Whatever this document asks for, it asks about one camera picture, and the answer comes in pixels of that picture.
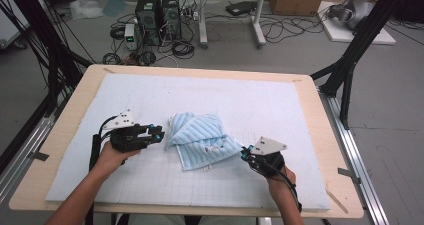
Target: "person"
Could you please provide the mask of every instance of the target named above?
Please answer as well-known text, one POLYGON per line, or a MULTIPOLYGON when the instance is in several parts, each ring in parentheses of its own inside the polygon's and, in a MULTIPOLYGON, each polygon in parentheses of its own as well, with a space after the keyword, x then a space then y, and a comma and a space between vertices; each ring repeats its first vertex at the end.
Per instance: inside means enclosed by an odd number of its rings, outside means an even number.
MULTIPOLYGON (((139 154, 140 150, 121 153, 112 147, 110 141, 106 142, 97 163, 87 176, 78 184, 74 191, 59 206, 53 215, 46 221, 46 225, 80 225, 94 202, 98 191, 108 177, 115 172, 122 161, 139 154)), ((287 166, 282 172, 296 183, 296 175, 287 166)), ((289 187, 277 177, 267 178, 271 197, 277 204, 285 225, 303 224, 297 209, 296 202, 289 187)))

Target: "metal table leg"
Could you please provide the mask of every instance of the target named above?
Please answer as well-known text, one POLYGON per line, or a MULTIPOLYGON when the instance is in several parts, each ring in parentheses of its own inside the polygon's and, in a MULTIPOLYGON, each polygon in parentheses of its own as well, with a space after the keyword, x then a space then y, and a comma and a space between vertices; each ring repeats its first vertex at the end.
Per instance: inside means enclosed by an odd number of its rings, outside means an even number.
POLYGON ((208 48, 208 35, 206 34, 206 22, 205 22, 205 1, 200 0, 200 14, 199 14, 199 37, 200 46, 202 48, 208 48))
POLYGON ((255 30, 256 37, 258 38, 258 48, 261 48, 266 44, 264 34, 262 32, 261 26, 259 25, 259 19, 261 17, 262 5, 264 4, 264 0, 258 0, 256 14, 252 17, 253 29, 255 30))

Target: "black metal pole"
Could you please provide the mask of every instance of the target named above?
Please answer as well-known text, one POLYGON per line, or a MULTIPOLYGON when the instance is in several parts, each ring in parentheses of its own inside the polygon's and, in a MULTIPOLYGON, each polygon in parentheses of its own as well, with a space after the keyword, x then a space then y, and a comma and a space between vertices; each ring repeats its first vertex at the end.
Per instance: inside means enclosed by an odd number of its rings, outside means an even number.
POLYGON ((331 73, 327 81, 320 86, 320 91, 330 97, 335 97, 337 90, 344 84, 340 119, 346 129, 349 129, 347 118, 355 66, 401 1, 378 0, 343 56, 336 63, 311 75, 316 80, 331 73))

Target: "hand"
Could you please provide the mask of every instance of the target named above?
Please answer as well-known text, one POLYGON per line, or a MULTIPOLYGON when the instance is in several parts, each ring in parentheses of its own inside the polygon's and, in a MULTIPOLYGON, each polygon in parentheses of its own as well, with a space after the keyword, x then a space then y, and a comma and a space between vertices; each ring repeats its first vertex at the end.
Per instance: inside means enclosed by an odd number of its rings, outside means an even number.
POLYGON ((110 174, 112 174, 116 169, 118 169, 122 161, 139 153, 140 150, 121 153, 112 147, 110 141, 107 141, 103 146, 102 152, 100 153, 96 165, 94 165, 91 171, 106 179, 110 176, 110 174))

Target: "table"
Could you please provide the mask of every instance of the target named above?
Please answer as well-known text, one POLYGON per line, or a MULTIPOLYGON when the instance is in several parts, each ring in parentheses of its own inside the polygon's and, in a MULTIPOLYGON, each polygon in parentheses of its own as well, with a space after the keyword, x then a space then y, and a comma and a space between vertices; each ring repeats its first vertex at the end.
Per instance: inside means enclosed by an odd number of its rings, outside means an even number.
MULTIPOLYGON (((200 0, 200 4, 205 4, 204 0, 200 0)), ((264 0, 258 0, 256 7, 256 14, 252 16, 252 25, 255 32, 256 38, 258 39, 258 48, 262 48, 266 44, 264 34, 262 32, 261 25, 259 24, 259 19, 261 18, 262 5, 264 0)), ((200 46, 202 48, 208 47, 208 36, 206 34, 206 22, 205 22, 205 6, 200 7, 199 14, 199 37, 200 37, 200 46)))
MULTIPOLYGON (((55 210, 56 202, 44 200, 49 191, 57 168, 67 145, 70 143, 78 125, 92 99, 108 73, 161 75, 174 77, 229 78, 240 80, 290 82, 296 87, 302 104, 307 127, 318 159, 331 209, 324 212, 303 212, 303 217, 322 218, 360 218, 362 205, 352 184, 351 178, 338 174, 337 168, 346 169, 337 140, 321 104, 312 79, 307 75, 271 74, 257 72, 217 71, 200 69, 153 68, 92 65, 86 71, 80 84, 56 122, 40 152, 49 154, 45 161, 34 160, 21 181, 9 206, 16 210, 55 210)), ((133 204, 97 203, 97 212, 116 213, 156 213, 156 214, 193 214, 193 215, 232 215, 278 217, 277 209, 187 207, 133 204)))

